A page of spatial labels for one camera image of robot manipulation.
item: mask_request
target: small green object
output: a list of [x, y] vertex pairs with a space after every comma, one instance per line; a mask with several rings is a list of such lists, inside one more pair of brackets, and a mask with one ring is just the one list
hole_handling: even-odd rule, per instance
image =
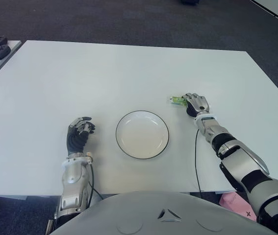
[[184, 98], [172, 96], [170, 97], [170, 101], [172, 104], [182, 105], [187, 107], [187, 101]]

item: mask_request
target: pink object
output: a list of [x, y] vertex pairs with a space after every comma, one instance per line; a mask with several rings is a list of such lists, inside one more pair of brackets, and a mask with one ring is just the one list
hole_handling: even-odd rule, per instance
[[219, 201], [222, 207], [235, 212], [243, 217], [250, 220], [256, 221], [256, 215], [252, 210], [252, 207], [247, 203], [242, 197], [240, 197], [236, 192], [224, 193]]

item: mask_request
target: white plate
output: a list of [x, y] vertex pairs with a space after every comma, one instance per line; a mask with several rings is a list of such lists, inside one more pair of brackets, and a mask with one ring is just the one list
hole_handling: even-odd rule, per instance
[[129, 156], [148, 159], [166, 148], [169, 132], [165, 122], [156, 114], [135, 111], [119, 121], [116, 140], [121, 150]]

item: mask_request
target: dark floor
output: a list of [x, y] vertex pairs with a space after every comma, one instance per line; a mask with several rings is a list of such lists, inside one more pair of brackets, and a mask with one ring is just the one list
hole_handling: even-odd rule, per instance
[[[278, 87], [278, 19], [249, 0], [0, 0], [0, 35], [247, 51]], [[218, 196], [205, 199], [217, 203]], [[0, 235], [41, 235], [57, 198], [0, 198]]]

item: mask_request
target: black cable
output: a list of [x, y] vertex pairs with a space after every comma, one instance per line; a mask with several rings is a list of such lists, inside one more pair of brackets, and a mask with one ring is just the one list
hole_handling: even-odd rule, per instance
[[92, 185], [91, 185], [92, 189], [91, 189], [91, 194], [90, 194], [90, 200], [89, 200], [86, 208], [89, 208], [91, 205], [91, 200], [92, 200], [93, 191], [94, 191], [94, 170], [93, 170], [92, 164], [90, 164], [90, 168], [91, 168], [91, 173], [92, 173]]
[[104, 200], [103, 196], [95, 188], [93, 190], [94, 190], [94, 192], [96, 192], [98, 194], [98, 196], [101, 198], [101, 200]]
[[199, 129], [196, 134], [196, 142], [195, 142], [195, 147], [194, 147], [194, 165], [196, 168], [196, 175], [197, 175], [197, 181], [198, 181], [198, 186], [199, 186], [199, 192], [200, 192], [200, 198], [202, 198], [202, 193], [201, 193], [201, 188], [200, 188], [200, 183], [199, 183], [199, 178], [198, 178], [198, 171], [197, 171], [197, 139], [198, 139], [198, 133]]

